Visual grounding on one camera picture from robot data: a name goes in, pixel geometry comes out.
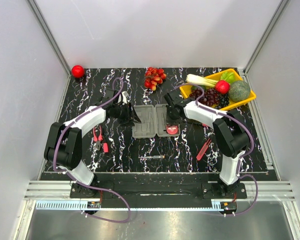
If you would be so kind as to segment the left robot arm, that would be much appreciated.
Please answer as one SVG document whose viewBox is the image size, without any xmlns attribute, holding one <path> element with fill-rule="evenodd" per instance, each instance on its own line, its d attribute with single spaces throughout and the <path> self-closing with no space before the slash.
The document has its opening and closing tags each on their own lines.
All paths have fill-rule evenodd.
<svg viewBox="0 0 300 240">
<path fill-rule="evenodd" d="M 106 89 L 105 96 L 84 113 L 66 122 L 54 122 L 49 129 L 43 157 L 52 163 L 56 172 L 68 173 L 88 198 L 97 195 L 97 176 L 82 160 L 83 137 L 107 119 L 116 119 L 122 125 L 140 123 L 126 91 Z"/>
</svg>

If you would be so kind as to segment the red tape measure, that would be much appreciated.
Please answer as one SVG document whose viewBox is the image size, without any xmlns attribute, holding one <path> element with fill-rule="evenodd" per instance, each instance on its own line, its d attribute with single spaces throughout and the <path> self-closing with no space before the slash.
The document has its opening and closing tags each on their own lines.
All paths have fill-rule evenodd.
<svg viewBox="0 0 300 240">
<path fill-rule="evenodd" d="M 178 125 L 166 125 L 165 131 L 169 136 L 180 135 L 180 127 Z"/>
</svg>

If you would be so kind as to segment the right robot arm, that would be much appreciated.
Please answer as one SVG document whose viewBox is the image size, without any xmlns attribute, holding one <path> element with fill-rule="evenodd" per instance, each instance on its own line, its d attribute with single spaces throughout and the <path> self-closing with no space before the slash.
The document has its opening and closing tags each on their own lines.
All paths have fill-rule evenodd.
<svg viewBox="0 0 300 240">
<path fill-rule="evenodd" d="M 164 95 L 167 120 L 173 125 L 182 120 L 194 120 L 213 129 L 222 156 L 218 182 L 212 187 L 216 196 L 229 198 L 240 183 L 240 165 L 253 137 L 237 110 L 224 111 L 201 104 L 191 97 L 182 98 L 176 90 Z"/>
</svg>

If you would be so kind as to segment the clear test pen screwdriver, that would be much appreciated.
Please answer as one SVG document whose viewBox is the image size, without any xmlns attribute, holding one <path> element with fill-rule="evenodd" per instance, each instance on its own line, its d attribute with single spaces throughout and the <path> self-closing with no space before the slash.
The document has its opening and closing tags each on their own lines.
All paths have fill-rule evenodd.
<svg viewBox="0 0 300 240">
<path fill-rule="evenodd" d="M 153 155 L 153 156 L 139 156 L 139 159 L 164 159 L 165 156 L 164 155 Z"/>
</svg>

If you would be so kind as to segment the red utility knife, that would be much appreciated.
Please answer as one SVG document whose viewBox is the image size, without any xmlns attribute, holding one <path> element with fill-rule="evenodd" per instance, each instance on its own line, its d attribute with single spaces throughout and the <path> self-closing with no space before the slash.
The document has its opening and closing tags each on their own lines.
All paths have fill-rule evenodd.
<svg viewBox="0 0 300 240">
<path fill-rule="evenodd" d="M 206 153 L 207 149 L 210 146 L 210 143 L 212 142 L 212 140 L 209 138 L 202 146 L 202 148 L 200 149 L 200 151 L 198 152 L 197 156 L 196 156 L 196 160 L 200 161 L 204 154 Z"/>
</svg>

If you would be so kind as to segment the grey plastic tool case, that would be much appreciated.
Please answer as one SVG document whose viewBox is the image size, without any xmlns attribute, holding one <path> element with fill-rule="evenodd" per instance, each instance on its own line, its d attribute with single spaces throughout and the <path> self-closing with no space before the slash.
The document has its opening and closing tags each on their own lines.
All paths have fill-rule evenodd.
<svg viewBox="0 0 300 240">
<path fill-rule="evenodd" d="M 134 107 L 141 123 L 135 123 L 132 127 L 132 137 L 135 139 L 149 139 L 155 136 L 160 138 L 177 137 L 166 132 L 167 105 L 136 105 Z"/>
</svg>

